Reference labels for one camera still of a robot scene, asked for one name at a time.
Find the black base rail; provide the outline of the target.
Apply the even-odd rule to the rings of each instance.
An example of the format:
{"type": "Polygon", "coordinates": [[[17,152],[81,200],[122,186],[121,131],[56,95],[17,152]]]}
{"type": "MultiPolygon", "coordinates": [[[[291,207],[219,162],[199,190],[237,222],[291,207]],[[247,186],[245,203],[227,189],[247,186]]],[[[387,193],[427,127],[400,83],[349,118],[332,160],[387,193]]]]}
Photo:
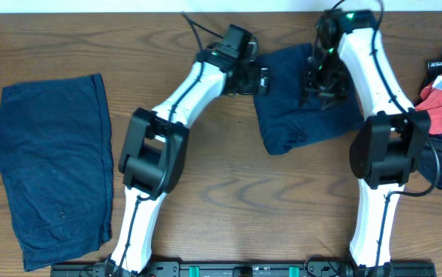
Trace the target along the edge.
{"type": "Polygon", "coordinates": [[[145,277],[436,277],[437,272],[432,262],[392,262],[376,272],[373,268],[355,268],[349,262],[310,259],[300,264],[154,262],[139,275],[145,277]]]}

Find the navy blue shorts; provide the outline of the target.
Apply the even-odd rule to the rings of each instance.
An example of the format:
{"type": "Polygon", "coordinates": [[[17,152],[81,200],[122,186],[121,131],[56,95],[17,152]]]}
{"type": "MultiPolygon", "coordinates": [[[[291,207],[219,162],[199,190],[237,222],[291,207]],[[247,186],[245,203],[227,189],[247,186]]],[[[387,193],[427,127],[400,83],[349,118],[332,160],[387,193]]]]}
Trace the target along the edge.
{"type": "Polygon", "coordinates": [[[256,59],[257,65],[270,70],[269,93],[253,98],[260,134],[270,155],[336,138],[364,123],[351,84],[345,87],[348,98],[329,108],[323,109],[315,96],[300,102],[302,77],[310,67],[312,51],[311,44],[305,43],[256,59]]]}

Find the black garment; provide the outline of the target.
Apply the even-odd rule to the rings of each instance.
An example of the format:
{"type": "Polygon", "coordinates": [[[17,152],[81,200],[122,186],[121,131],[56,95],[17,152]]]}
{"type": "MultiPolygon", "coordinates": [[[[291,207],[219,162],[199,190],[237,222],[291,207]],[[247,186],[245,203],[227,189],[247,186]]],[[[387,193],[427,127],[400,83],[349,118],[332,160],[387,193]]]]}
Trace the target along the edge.
{"type": "MultiPolygon", "coordinates": [[[[424,79],[424,86],[429,85],[440,74],[442,74],[442,56],[427,61],[427,74],[426,78],[424,79]]],[[[434,148],[437,150],[437,155],[440,162],[440,176],[436,187],[438,189],[442,189],[442,134],[430,135],[430,140],[434,144],[434,148]]],[[[429,183],[432,183],[435,179],[437,167],[434,161],[434,153],[428,144],[425,145],[425,148],[422,151],[418,172],[429,183]]]]}

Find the navy blue folded garment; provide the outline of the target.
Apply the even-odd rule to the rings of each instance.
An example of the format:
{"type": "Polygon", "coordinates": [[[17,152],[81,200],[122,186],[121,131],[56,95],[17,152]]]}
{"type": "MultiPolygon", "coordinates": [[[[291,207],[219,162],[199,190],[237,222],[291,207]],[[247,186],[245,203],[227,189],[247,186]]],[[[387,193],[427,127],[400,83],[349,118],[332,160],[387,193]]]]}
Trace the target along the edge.
{"type": "Polygon", "coordinates": [[[2,89],[0,175],[27,272],[112,237],[112,126],[99,74],[2,89]]]}

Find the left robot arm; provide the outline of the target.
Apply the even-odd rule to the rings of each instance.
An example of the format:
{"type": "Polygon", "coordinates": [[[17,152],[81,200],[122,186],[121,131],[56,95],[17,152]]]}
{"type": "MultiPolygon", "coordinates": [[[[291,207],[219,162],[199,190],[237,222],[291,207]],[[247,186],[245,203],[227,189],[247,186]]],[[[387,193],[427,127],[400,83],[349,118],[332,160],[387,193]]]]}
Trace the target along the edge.
{"type": "Polygon", "coordinates": [[[119,159],[126,207],[105,275],[146,274],[159,210],[182,175],[195,121],[221,95],[267,94],[269,70],[254,62],[259,49],[255,35],[230,25],[220,41],[200,49],[186,79],[164,102],[134,111],[119,159]]]}

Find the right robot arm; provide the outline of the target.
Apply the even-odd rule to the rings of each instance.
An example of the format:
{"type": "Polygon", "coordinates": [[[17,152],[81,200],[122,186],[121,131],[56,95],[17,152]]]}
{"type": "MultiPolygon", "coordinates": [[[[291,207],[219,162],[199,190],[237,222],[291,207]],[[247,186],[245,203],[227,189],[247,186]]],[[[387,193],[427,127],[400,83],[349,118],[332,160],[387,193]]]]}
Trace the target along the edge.
{"type": "Polygon", "coordinates": [[[407,192],[425,145],[430,117],[417,112],[390,66],[380,33],[381,18],[370,10],[345,12],[333,7],[319,17],[310,68],[302,76],[300,102],[314,96],[322,108],[342,103],[353,85],[364,124],[350,146],[350,167],[358,180],[357,224],[349,246],[350,261],[340,276],[425,276],[425,263],[393,264],[390,237],[399,198],[432,192],[407,192]]]}

